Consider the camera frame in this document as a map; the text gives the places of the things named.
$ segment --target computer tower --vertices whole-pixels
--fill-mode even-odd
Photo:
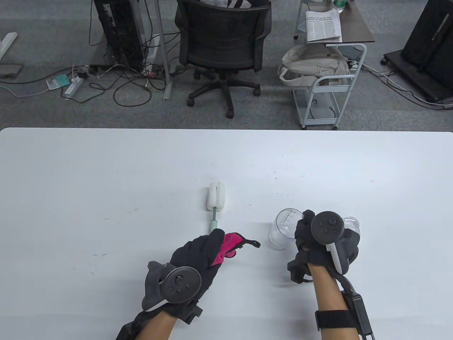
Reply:
[[[429,0],[401,57],[453,90],[453,0]]]
[[[143,68],[146,42],[136,25],[129,0],[94,0],[104,29],[113,63],[123,64],[137,72]]]

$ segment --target black glove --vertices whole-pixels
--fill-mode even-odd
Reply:
[[[192,267],[200,273],[201,287],[193,300],[198,300],[211,286],[221,264],[212,266],[225,238],[222,229],[214,229],[209,235],[200,236],[175,250],[170,263],[176,267]]]
[[[311,223],[315,213],[311,210],[304,211],[304,218],[297,222],[294,238],[299,253],[296,255],[296,262],[300,263],[301,267],[306,270],[311,276],[307,263],[317,266],[335,268],[330,252],[326,246],[316,241],[311,232]]]
[[[201,276],[201,286],[198,293],[188,302],[181,304],[166,303],[152,311],[140,312],[134,321],[124,325],[116,340],[133,340],[140,333],[146,323],[165,311],[171,316],[177,317],[187,324],[190,324],[194,317],[200,316],[202,309],[197,307],[198,300],[211,286],[221,264],[211,266],[225,238],[222,229],[214,229],[209,235],[200,236],[193,241],[187,242],[183,247],[178,248],[173,253],[170,263],[176,267],[192,267]]]

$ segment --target white fabric item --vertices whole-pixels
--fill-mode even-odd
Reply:
[[[229,7],[229,8],[234,8],[236,5],[237,0],[233,0],[230,5],[228,6],[228,0],[200,0],[201,2],[208,4],[208,5],[213,5],[213,6],[218,6],[218,7]],[[242,5],[240,8],[250,8],[251,4],[247,0],[244,0],[242,2]]]
[[[290,49],[282,58],[279,78],[286,86],[312,86],[324,76],[349,74],[346,58],[335,47],[304,44]],[[345,79],[331,79],[329,85],[347,84]]]

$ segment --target power strip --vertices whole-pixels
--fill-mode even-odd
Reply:
[[[72,96],[76,93],[76,91],[79,89],[79,87],[82,83],[83,83],[83,79],[80,78],[79,76],[76,76],[75,78],[73,78],[72,84],[69,85],[69,87],[63,93],[63,97],[68,98],[68,99],[72,98]]]

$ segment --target wrist strap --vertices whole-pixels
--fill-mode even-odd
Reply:
[[[326,328],[357,328],[350,311],[316,311],[318,330]]]

